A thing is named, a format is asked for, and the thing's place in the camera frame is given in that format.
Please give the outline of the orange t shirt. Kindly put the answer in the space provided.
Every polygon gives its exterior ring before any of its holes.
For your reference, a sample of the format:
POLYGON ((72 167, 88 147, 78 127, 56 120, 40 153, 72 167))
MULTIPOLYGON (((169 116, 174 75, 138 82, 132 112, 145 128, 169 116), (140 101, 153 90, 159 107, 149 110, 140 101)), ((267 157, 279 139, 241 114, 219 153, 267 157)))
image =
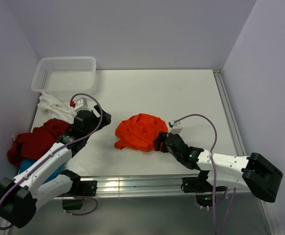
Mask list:
POLYGON ((115 135, 119 140, 114 143, 114 147, 116 149, 130 148, 142 152, 154 151, 154 141, 158 134, 167 131, 164 120, 140 113, 121 121, 115 130, 115 135))

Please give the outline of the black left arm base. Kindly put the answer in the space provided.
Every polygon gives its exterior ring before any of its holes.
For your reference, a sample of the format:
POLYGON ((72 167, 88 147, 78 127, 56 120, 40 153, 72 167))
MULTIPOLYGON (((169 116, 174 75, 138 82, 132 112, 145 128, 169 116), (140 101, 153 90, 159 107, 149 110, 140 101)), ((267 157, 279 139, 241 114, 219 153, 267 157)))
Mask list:
POLYGON ((97 190, 97 181, 80 181, 77 183, 76 188, 69 193, 63 194, 62 208, 66 213, 74 215, 86 215, 94 212, 98 207, 98 201, 94 198, 97 190), (93 201, 93 209, 89 212, 76 213, 73 211, 81 210, 86 203, 93 201))

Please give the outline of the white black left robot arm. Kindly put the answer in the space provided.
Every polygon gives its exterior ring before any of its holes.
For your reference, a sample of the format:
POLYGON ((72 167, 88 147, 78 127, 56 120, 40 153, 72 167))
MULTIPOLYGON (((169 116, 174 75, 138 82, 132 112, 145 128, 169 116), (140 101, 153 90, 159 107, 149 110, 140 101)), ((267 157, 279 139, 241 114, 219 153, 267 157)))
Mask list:
POLYGON ((111 123, 112 116, 100 105, 94 109, 100 116, 92 110, 78 111, 73 124, 44 156, 13 179, 0 181, 0 217, 11 226, 22 228, 53 198, 61 194, 77 195, 81 191, 81 177, 70 170, 60 172, 51 181, 47 179, 86 145, 90 135, 111 123))

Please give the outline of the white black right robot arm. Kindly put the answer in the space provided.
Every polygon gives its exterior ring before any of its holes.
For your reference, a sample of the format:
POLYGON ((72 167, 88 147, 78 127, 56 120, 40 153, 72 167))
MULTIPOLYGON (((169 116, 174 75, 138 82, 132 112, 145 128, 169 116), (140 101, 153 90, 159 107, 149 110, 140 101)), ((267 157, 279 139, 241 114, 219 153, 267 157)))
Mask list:
POLYGON ((197 176, 184 177, 185 193, 221 192, 229 188, 249 190, 255 197, 274 203, 283 173, 259 153, 230 156, 188 146, 178 134, 160 132, 154 140, 156 151, 170 153, 197 176))

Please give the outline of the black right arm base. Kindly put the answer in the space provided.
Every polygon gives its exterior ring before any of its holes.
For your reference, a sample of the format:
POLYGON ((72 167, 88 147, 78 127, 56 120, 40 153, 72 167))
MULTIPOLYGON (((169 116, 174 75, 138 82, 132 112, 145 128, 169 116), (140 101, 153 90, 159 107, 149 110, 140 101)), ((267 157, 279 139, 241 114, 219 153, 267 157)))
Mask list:
POLYGON ((196 202, 203 207, 213 205, 213 186, 199 177, 182 178, 181 190, 184 193, 195 193, 196 202))

